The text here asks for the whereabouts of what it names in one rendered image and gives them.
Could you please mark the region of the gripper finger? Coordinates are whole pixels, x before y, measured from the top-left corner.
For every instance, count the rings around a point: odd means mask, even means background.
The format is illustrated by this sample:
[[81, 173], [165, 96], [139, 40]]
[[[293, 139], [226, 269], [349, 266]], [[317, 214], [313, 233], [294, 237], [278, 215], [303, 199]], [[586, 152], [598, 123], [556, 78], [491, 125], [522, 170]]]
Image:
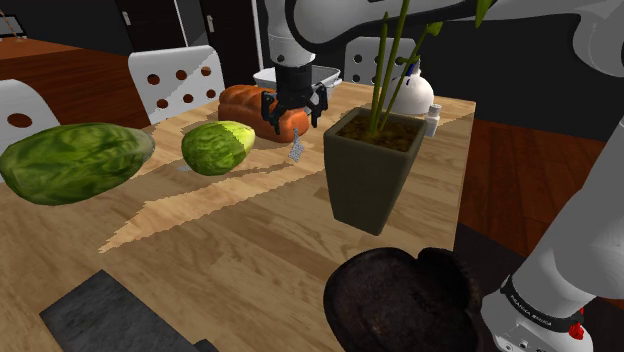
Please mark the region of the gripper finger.
[[306, 106], [310, 109], [312, 127], [317, 128], [322, 112], [328, 109], [327, 87], [322, 83], [317, 83], [313, 89], [312, 96], [306, 100]]
[[284, 114], [284, 107], [276, 100], [276, 96], [276, 93], [267, 91], [261, 93], [261, 116], [274, 128], [275, 134], [279, 135], [279, 119]]

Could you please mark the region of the brown bread loaf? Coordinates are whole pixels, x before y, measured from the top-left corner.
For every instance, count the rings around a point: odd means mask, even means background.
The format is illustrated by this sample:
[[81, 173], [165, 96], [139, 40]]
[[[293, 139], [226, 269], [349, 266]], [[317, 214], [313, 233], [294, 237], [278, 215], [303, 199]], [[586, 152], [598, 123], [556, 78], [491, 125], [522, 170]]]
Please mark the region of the brown bread loaf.
[[218, 119], [236, 121], [251, 127], [257, 137], [277, 143], [290, 143], [294, 140], [294, 129], [300, 136], [305, 134], [310, 123], [303, 108], [288, 110], [279, 118], [280, 134], [262, 119], [261, 92], [274, 93], [273, 89], [252, 85], [234, 85], [225, 89], [219, 96]]

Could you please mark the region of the small grey patterned utensil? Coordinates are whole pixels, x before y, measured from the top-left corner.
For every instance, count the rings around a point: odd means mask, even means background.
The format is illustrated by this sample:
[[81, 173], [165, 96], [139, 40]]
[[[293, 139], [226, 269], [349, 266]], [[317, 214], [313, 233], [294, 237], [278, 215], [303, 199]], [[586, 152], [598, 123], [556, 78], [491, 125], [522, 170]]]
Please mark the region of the small grey patterned utensil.
[[294, 132], [293, 145], [290, 149], [288, 157], [294, 160], [295, 162], [298, 162], [304, 151], [304, 145], [300, 141], [299, 130], [295, 128], [293, 132]]

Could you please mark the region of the white chair with round holes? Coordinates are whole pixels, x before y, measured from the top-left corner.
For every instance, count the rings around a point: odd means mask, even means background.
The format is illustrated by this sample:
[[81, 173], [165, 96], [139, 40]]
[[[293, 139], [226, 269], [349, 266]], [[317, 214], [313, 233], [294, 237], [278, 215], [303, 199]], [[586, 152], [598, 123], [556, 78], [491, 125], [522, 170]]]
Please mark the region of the white chair with round holes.
[[[31, 125], [11, 125], [8, 118], [13, 114], [27, 116]], [[0, 141], [21, 139], [57, 126], [56, 116], [37, 91], [16, 79], [0, 80]]]
[[135, 52], [128, 67], [151, 124], [206, 105], [225, 90], [209, 45]]
[[[380, 39], [378, 37], [358, 37], [346, 46], [344, 78], [350, 83], [373, 86], [377, 72], [377, 57]], [[399, 64], [399, 58], [409, 58], [416, 42], [411, 38], [401, 38], [395, 62], [393, 63], [391, 79], [397, 79], [406, 67]]]

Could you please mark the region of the small green lettuce head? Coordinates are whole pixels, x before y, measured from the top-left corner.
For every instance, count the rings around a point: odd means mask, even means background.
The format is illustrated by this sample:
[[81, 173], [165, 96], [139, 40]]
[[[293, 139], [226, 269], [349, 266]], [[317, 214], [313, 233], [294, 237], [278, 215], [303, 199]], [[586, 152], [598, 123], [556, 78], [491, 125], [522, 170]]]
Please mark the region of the small green lettuce head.
[[186, 164], [204, 176], [223, 175], [239, 165], [255, 143], [255, 131], [236, 121], [210, 122], [189, 131], [182, 139]]

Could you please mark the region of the round white bottle blue cap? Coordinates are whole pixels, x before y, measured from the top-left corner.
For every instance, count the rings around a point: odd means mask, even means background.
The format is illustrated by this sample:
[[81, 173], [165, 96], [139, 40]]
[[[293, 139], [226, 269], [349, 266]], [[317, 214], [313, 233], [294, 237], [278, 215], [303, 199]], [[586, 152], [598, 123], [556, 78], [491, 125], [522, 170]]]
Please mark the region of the round white bottle blue cap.
[[420, 63], [410, 66], [391, 111], [403, 115], [421, 115], [429, 111], [434, 102], [434, 92], [429, 82], [421, 76]]

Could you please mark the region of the green plant in olive pot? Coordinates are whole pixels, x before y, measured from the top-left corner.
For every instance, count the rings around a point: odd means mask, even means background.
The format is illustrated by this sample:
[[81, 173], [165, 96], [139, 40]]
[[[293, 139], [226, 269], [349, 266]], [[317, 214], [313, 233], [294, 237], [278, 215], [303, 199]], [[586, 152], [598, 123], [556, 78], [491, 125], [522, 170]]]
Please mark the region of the green plant in olive pot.
[[382, 19], [371, 106], [355, 107], [323, 135], [333, 217], [372, 235], [382, 232], [413, 166], [427, 122], [384, 107], [410, 0], [403, 0], [389, 53]]

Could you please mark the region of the small white shaker bottle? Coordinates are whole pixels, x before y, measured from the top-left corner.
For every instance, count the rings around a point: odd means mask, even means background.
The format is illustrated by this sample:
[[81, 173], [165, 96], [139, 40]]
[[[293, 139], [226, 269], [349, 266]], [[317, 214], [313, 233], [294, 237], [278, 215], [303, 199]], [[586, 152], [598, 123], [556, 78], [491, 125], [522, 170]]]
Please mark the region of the small white shaker bottle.
[[427, 122], [425, 135], [428, 137], [433, 137], [435, 135], [440, 122], [440, 110], [441, 106], [439, 104], [431, 104], [427, 114], [424, 116], [424, 119]]

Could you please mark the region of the light wooden table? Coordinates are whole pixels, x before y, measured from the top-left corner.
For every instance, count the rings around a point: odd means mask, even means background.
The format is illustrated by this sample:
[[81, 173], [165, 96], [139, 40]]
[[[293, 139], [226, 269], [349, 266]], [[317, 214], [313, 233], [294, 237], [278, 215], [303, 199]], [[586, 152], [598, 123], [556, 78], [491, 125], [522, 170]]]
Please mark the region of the light wooden table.
[[334, 219], [323, 148], [324, 131], [371, 93], [339, 85], [298, 161], [259, 140], [229, 174], [185, 170], [181, 139], [215, 118], [208, 104], [153, 127], [153, 157], [89, 200], [33, 205], [0, 185], [0, 352], [61, 352], [40, 314], [101, 270], [221, 352], [340, 352], [323, 312], [326, 280], [371, 248], [452, 247], [476, 108], [440, 99], [436, 134], [372, 236]]

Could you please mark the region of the large green lettuce head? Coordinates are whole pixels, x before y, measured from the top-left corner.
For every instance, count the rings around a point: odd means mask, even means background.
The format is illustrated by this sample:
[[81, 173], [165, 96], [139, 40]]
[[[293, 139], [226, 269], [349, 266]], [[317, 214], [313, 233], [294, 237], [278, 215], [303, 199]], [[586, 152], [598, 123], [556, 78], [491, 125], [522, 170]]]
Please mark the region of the large green lettuce head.
[[154, 139], [140, 129], [108, 123], [57, 126], [9, 145], [0, 154], [0, 176], [33, 204], [72, 204], [128, 181], [154, 150]]

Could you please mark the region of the dark grey flat board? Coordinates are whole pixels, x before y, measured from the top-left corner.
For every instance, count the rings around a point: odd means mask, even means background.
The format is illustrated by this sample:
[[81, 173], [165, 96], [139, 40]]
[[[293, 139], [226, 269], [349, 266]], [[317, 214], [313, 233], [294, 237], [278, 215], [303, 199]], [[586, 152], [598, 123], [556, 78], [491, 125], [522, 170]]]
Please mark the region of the dark grey flat board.
[[219, 352], [184, 338], [106, 271], [40, 312], [63, 352]]

